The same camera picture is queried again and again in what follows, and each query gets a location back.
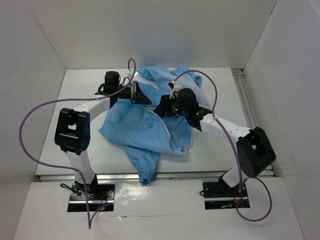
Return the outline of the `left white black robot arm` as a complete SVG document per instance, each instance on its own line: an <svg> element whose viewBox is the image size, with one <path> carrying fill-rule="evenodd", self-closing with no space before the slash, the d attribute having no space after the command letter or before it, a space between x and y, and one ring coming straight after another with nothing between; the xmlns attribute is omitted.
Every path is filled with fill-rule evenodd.
<svg viewBox="0 0 320 240"><path fill-rule="evenodd" d="M91 140L91 121L103 112L111 109L120 100L129 100L132 104L150 104L151 101L142 93L134 77L136 70L130 70L120 83L117 71L107 71L94 98L76 108L62 108L59 112L54 142L66 154L74 171L74 184L77 191L88 200L99 193L97 175L93 171L88 147Z"/></svg>

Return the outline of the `light blue zip jacket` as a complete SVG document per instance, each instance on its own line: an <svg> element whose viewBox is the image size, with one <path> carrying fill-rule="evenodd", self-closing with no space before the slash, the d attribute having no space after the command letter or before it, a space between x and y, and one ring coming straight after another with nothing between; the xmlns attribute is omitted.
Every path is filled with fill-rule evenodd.
<svg viewBox="0 0 320 240"><path fill-rule="evenodd" d="M146 186L156 173L161 155L185 156L192 144L192 128L184 117L160 118L154 113L161 97L170 94L169 83L178 79L183 87L194 91L202 107L210 104L201 90L201 76L191 72L185 64L173 70L142 65L137 78L151 104L132 104L129 100L119 99L107 112L99 132L125 151L137 170L139 182Z"/></svg>

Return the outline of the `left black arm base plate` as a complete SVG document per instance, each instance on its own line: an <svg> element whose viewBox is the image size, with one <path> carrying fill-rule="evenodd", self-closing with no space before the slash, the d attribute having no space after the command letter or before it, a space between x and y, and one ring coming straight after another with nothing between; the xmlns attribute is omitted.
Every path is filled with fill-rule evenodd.
<svg viewBox="0 0 320 240"><path fill-rule="evenodd" d="M113 203L115 197L115 187L116 185L114 183L98 184L95 192L88 194L88 203ZM85 200L85 192L82 190L77 191L77 193L71 192L69 195L69 203L72 204L84 204Z"/></svg>

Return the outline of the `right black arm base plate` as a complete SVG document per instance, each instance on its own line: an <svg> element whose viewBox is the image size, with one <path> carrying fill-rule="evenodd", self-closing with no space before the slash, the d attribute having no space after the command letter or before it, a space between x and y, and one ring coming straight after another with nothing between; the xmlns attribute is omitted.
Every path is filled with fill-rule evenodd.
<svg viewBox="0 0 320 240"><path fill-rule="evenodd" d="M247 197L248 192L244 186L239 192L239 185L227 187L219 182L203 182L203 190L199 194L205 198L242 198Z"/></svg>

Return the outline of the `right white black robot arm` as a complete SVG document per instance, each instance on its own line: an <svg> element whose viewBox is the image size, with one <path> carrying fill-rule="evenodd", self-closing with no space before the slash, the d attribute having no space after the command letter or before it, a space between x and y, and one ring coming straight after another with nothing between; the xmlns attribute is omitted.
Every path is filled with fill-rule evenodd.
<svg viewBox="0 0 320 240"><path fill-rule="evenodd" d="M218 190L223 196L242 190L247 179L257 177L276 160L275 151L262 128L242 127L214 115L212 110L199 105L189 88L162 95L154 112L160 117L184 117L191 127L231 144L236 167L218 179Z"/></svg>

